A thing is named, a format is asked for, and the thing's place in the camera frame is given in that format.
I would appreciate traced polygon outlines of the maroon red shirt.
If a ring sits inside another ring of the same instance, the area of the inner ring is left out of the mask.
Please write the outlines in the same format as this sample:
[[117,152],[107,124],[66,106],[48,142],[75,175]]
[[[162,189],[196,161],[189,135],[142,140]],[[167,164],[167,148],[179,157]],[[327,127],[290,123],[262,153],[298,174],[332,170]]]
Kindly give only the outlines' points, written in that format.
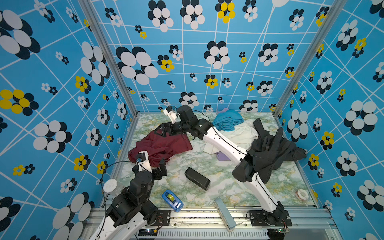
[[159,167],[162,159],[167,163],[176,154],[181,154],[193,149],[187,135],[162,137],[151,131],[146,137],[136,142],[136,147],[129,151],[128,158],[136,162],[139,152],[147,151],[152,167]]

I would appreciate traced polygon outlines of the dark grey fleece garment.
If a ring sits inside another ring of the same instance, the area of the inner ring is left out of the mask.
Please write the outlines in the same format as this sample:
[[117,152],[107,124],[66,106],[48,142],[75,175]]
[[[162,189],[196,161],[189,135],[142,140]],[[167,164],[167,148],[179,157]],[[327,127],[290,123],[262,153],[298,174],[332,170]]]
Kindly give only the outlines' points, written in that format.
[[295,162],[307,157],[304,149],[283,137],[283,128],[279,128],[273,136],[264,129],[261,119],[254,121],[254,127],[259,137],[253,141],[245,157],[232,172],[238,181],[250,182],[253,175],[258,174],[266,184],[272,171],[280,168],[284,161]]

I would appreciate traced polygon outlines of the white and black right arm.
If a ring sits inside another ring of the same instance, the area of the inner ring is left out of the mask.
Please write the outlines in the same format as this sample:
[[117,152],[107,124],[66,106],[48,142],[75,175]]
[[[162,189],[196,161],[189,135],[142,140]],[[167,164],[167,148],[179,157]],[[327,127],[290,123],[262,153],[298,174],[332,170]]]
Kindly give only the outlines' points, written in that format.
[[265,215],[264,221],[274,226],[284,221],[286,218],[284,206],[270,193],[259,173],[261,168],[257,166],[257,160],[263,159],[262,153],[247,151],[235,145],[214,127],[209,118],[198,119],[194,110],[188,106],[177,109],[169,106],[163,113],[171,121],[160,124],[154,130],[155,134],[165,138],[189,133],[219,149],[236,165],[232,171],[233,177],[245,183],[259,200],[262,213]]

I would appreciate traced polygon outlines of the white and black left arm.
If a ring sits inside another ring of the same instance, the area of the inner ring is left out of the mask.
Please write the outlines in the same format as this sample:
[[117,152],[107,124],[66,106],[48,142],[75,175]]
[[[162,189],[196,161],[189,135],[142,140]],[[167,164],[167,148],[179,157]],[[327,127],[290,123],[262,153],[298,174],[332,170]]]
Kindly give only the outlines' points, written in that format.
[[130,185],[114,197],[91,240],[129,240],[145,225],[155,222],[158,208],[150,201],[150,195],[155,181],[168,174],[165,160],[155,169],[148,160],[140,161],[132,171]]

